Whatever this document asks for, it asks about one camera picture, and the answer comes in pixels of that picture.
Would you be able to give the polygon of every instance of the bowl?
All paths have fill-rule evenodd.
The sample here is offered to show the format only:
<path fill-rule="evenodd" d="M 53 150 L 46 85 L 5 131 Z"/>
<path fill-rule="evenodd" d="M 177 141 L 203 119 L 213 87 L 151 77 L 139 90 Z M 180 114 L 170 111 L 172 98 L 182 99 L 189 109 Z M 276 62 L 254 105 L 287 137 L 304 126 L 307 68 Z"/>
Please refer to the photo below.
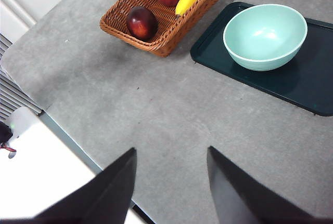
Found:
<path fill-rule="evenodd" d="M 244 68 L 269 71 L 289 62 L 303 44 L 308 26 L 295 9 L 257 5 L 235 15 L 223 32 L 233 60 Z"/>

